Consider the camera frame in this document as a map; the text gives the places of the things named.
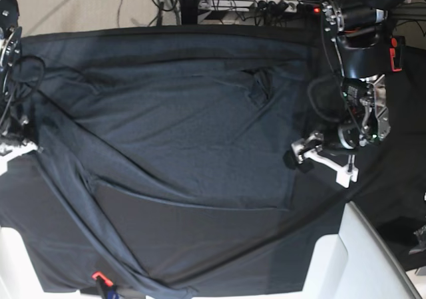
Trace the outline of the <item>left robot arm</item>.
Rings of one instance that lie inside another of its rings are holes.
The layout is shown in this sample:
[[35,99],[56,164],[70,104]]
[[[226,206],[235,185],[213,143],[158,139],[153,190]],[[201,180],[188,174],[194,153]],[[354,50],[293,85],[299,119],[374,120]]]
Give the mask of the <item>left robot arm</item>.
[[[385,78],[403,69],[405,40],[393,36],[397,22],[425,19],[425,8],[409,0],[318,0],[321,43],[330,74],[308,85],[312,109],[327,127],[291,144],[284,160],[290,168],[311,161],[334,170],[333,154],[348,157],[346,172],[354,172],[355,155],[366,145],[383,141],[391,130]],[[345,112],[335,117],[319,108],[314,90],[334,82]]]

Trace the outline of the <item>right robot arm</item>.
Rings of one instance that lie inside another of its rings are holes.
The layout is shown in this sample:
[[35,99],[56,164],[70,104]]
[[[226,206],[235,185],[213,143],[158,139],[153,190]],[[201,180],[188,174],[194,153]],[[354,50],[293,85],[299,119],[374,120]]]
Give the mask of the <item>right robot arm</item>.
[[[17,0],[1,0],[1,156],[34,144],[22,105],[39,90],[45,64],[36,56],[22,55],[21,36]],[[24,63],[39,66],[35,84],[28,91],[23,86],[26,80],[18,76]]]

